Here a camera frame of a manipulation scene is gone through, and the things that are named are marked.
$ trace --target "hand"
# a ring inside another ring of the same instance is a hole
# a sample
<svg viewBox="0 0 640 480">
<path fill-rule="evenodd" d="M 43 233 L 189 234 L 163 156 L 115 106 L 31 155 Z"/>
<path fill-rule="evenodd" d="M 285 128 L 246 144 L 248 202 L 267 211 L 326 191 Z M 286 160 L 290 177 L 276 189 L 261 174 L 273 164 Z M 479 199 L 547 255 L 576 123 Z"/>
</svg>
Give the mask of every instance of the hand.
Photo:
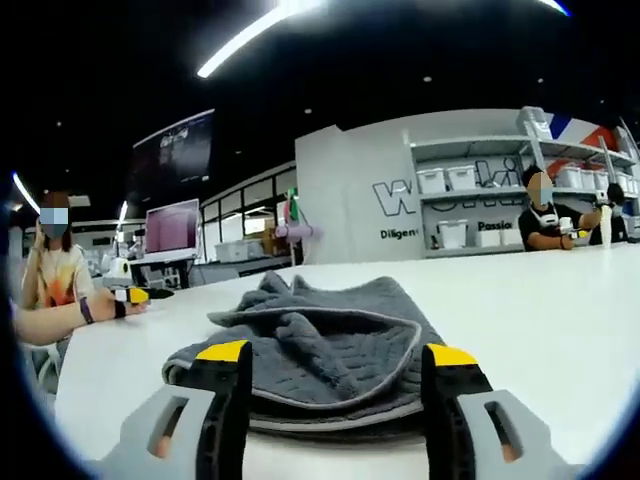
<svg viewBox="0 0 640 480">
<path fill-rule="evenodd" d="M 40 225 L 40 219 L 36 220 L 36 240 L 33 243 L 33 248 L 38 251 L 42 251 L 44 248 L 44 232 L 42 231 L 42 225 Z"/>
<path fill-rule="evenodd" d="M 560 242 L 562 248 L 564 248 L 565 250 L 572 250 L 575 246 L 571 235 L 563 235 L 562 237 L 560 237 Z"/>
<path fill-rule="evenodd" d="M 87 298 L 89 311 L 95 322 L 113 320 L 116 316 L 116 299 L 106 288 L 101 288 Z M 131 305 L 125 304 L 127 315 L 137 315 L 147 309 L 146 304 Z"/>
</svg>

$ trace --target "woman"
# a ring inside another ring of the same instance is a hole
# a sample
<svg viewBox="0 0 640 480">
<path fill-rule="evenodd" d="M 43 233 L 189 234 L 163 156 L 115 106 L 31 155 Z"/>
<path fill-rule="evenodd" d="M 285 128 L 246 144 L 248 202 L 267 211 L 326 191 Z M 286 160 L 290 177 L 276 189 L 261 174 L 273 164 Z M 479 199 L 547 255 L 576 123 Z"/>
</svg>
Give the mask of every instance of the woman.
<svg viewBox="0 0 640 480">
<path fill-rule="evenodd" d="M 22 281 L 25 310 L 67 305 L 94 291 L 82 250 L 71 239 L 68 211 L 66 194 L 47 194 Z"/>
</svg>

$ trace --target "black ceiling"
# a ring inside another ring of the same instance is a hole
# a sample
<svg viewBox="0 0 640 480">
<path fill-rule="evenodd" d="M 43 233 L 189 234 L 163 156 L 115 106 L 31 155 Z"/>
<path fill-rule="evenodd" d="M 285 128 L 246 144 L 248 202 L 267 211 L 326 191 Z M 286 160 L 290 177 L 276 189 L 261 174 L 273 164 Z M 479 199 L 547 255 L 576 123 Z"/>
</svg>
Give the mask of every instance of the black ceiling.
<svg viewBox="0 0 640 480">
<path fill-rule="evenodd" d="M 89 194 L 93 206 L 74 219 L 105 219 L 126 194 L 132 144 L 208 108 L 205 197 L 293 160 L 295 138 L 333 124 L 533 104 L 607 126 L 624 115 L 638 128 L 638 17 L 612 2 L 565 0 L 567 18 L 535 0 L 329 0 L 326 14 L 280 24 L 197 77 L 270 3 L 16 7 L 27 11 L 8 49 L 13 167 L 33 192 Z M 18 218 L 34 221 L 29 208 Z"/>
</svg>

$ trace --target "black t-shirt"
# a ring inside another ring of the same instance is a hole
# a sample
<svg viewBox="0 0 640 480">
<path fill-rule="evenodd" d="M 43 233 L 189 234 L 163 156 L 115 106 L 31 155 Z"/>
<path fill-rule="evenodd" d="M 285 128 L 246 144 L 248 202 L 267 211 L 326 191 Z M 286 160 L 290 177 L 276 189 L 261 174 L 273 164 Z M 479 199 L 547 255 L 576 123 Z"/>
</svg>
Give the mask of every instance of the black t-shirt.
<svg viewBox="0 0 640 480">
<path fill-rule="evenodd" d="M 624 218 L 611 217 L 611 243 L 626 242 L 627 240 L 627 227 L 624 225 Z M 602 245 L 600 225 L 593 229 L 589 245 Z"/>
<path fill-rule="evenodd" d="M 578 228 L 578 224 L 580 223 L 580 217 L 582 216 L 580 212 L 578 212 L 577 210 L 574 210 L 573 208 L 569 208 L 566 205 L 561 205 L 557 203 L 554 205 L 556 208 L 556 214 L 558 215 L 558 219 L 562 217 L 569 217 L 573 222 L 573 227 Z M 553 213 L 553 208 L 551 207 L 551 205 L 549 205 L 546 208 L 546 210 L 540 211 L 536 209 L 536 212 L 538 213 L 539 216 L 543 216 L 548 213 Z M 535 217 L 535 215 L 533 214 L 533 212 L 529 207 L 527 207 L 527 209 L 524 212 L 522 212 L 522 214 L 520 215 L 520 218 L 518 218 L 518 228 L 520 228 L 522 243 L 524 243 L 524 249 L 527 252 L 532 252 L 535 250 L 535 248 L 533 248 L 527 242 L 529 235 L 531 235 L 533 232 L 541 233 L 542 235 L 546 235 L 547 237 L 560 236 L 560 229 L 557 226 L 541 228 L 540 222 L 538 222 L 538 219 Z"/>
</svg>

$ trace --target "white table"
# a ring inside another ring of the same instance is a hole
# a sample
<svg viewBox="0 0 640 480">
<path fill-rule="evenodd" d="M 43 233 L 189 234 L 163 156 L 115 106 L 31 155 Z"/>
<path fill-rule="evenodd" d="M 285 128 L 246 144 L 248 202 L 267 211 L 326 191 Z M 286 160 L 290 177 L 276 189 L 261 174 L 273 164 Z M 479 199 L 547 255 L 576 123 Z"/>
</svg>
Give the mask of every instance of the white table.
<svg viewBox="0 0 640 480">
<path fill-rule="evenodd" d="M 617 245 L 510 255 L 302 266 L 327 289 L 394 277 L 450 345 L 472 353 L 495 389 L 509 389 L 552 430 L 556 450 L 588 463 L 616 427 L 640 372 L 640 247 Z M 207 312 L 236 306 L 261 275 L 158 301 L 144 315 L 78 330 L 67 351 L 57 423 L 81 456 L 117 443 L 125 417 L 162 385 L 175 350 L 217 327 Z M 426 478 L 424 444 L 313 446 L 250 434 L 246 478 Z"/>
</svg>

